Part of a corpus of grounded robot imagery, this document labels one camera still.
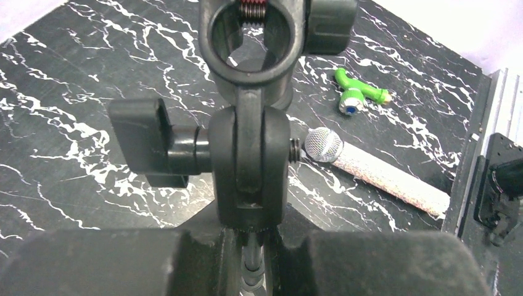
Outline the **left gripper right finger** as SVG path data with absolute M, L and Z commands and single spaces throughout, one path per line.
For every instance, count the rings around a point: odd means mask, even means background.
M 490 295 L 469 249 L 439 231 L 325 231 L 287 205 L 265 236 L 271 295 Z

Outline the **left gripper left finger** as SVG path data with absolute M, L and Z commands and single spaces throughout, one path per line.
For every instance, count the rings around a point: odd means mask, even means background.
M 34 235 L 1 270 L 1 294 L 238 295 L 240 260 L 212 202 L 176 228 Z

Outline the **rhinestone glitter microphone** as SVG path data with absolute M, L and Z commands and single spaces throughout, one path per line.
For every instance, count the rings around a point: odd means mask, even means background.
M 444 218 L 450 196 L 415 176 L 351 145 L 333 130 L 310 130 L 305 152 L 316 162 L 330 163 L 424 212 Z

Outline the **tall black tripod stand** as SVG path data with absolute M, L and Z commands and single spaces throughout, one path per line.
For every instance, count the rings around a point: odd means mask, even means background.
M 356 1 L 201 1 L 199 47 L 229 106 L 206 129 L 175 126 L 161 99 L 115 100 L 108 113 L 129 169 L 153 187 L 186 187 L 213 176 L 217 226 L 187 225 L 176 249 L 170 294 L 260 292 L 265 234 L 282 223 L 288 165 L 300 158 L 286 116 L 295 64 L 348 46 Z

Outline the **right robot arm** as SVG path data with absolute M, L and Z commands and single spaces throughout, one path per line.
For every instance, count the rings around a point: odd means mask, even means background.
M 491 244 L 501 247 L 522 227 L 522 146 L 493 133 L 480 159 L 484 165 L 474 218 L 490 230 Z

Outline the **green plastic tool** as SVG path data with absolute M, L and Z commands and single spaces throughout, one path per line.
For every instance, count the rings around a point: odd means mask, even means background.
M 367 99 L 377 105 L 386 105 L 393 101 L 388 90 L 375 88 L 360 80 L 349 78 L 344 68 L 335 70 L 334 79 L 343 90 L 338 106 L 339 111 L 345 115 L 352 116 L 360 112 Z

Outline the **aluminium frame rail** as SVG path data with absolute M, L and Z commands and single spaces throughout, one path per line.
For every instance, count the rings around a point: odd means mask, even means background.
M 442 230 L 469 247 L 492 295 L 521 295 L 522 227 L 512 240 L 496 247 L 489 241 L 490 230 L 474 218 L 484 165 L 480 158 L 486 155 L 493 133 L 501 133 L 522 146 L 522 75 L 507 68 L 480 79 Z

